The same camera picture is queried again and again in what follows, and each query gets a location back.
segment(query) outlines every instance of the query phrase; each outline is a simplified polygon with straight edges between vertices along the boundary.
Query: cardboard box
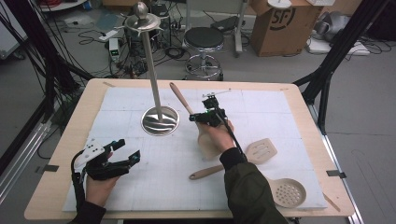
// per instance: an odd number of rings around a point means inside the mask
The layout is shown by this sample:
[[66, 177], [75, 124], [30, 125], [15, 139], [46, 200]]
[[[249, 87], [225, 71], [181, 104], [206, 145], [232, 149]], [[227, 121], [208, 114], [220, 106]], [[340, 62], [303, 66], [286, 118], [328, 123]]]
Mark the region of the cardboard box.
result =
[[266, 0], [251, 0], [257, 13], [250, 44], [259, 57], [301, 53], [323, 7], [291, 0], [287, 9], [271, 8]]

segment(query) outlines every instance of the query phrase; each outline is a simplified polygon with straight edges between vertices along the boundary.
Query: wooden spatula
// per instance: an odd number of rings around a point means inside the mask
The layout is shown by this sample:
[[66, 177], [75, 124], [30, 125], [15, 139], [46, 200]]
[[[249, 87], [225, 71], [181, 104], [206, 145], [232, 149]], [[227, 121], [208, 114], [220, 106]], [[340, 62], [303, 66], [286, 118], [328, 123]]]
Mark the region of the wooden spatula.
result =
[[[265, 138], [248, 145], [246, 150], [247, 160], [254, 164], [263, 164], [264, 162], [273, 158], [276, 153], [277, 150], [269, 138]], [[209, 167], [193, 173], [190, 175], [190, 179], [200, 179], [208, 175], [213, 175], [214, 173], [223, 169], [223, 165]]]

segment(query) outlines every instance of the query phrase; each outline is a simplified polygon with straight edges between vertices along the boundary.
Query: silver ball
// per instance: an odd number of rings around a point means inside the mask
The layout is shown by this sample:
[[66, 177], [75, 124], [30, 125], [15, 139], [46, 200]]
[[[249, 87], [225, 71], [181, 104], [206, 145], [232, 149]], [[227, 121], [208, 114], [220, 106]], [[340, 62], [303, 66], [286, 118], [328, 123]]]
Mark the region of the silver ball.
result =
[[134, 4], [134, 14], [139, 20], [144, 20], [147, 17], [148, 13], [149, 9], [144, 3], [138, 2]]

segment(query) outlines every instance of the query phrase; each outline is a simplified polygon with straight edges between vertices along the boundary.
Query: metal stand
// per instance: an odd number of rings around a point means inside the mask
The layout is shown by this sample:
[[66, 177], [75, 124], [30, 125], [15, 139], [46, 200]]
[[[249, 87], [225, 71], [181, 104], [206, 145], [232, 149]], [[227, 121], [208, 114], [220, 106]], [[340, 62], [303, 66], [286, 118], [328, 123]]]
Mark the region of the metal stand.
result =
[[235, 58], [238, 58], [239, 55], [243, 52], [242, 50], [242, 37], [241, 37], [241, 30], [242, 30], [242, 22], [244, 21], [245, 17], [245, 10], [248, 7], [248, 0], [243, 0], [241, 4], [241, 9], [239, 11], [239, 19], [238, 25], [235, 28], [234, 34], [234, 41], [235, 41]]
[[141, 120], [142, 128], [152, 135], [167, 135], [176, 129], [179, 123], [179, 116], [175, 109], [168, 106], [161, 106], [157, 75], [154, 70], [154, 62], [149, 43], [149, 31], [159, 29], [161, 19], [148, 13], [146, 5], [142, 2], [134, 5], [134, 14], [135, 16], [127, 19], [125, 26], [141, 34], [155, 103], [155, 107], [149, 109], [143, 115]]
[[308, 76], [293, 82], [297, 86], [309, 83], [302, 92], [304, 100], [308, 105], [313, 105], [316, 97], [321, 92], [318, 126], [323, 134], [326, 134], [325, 119], [332, 75], [375, 15], [387, 3], [388, 0], [363, 0], [319, 68]]

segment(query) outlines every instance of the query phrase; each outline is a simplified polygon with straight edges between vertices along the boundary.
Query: slotted spoon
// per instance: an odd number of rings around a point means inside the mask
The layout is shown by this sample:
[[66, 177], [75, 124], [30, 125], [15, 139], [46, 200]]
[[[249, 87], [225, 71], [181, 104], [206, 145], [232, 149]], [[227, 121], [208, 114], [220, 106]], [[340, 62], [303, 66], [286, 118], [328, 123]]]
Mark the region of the slotted spoon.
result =
[[[263, 164], [269, 159], [273, 158], [277, 153], [276, 148], [269, 138], [262, 139], [247, 146], [247, 160], [254, 164]], [[213, 175], [214, 173], [223, 170], [223, 165], [212, 166], [200, 171], [197, 171], [189, 176], [189, 179], [196, 180], [202, 177]]]
[[289, 178], [281, 178], [276, 180], [270, 179], [268, 177], [265, 178], [270, 184], [276, 204], [286, 208], [294, 208], [305, 201], [305, 188], [297, 180]]

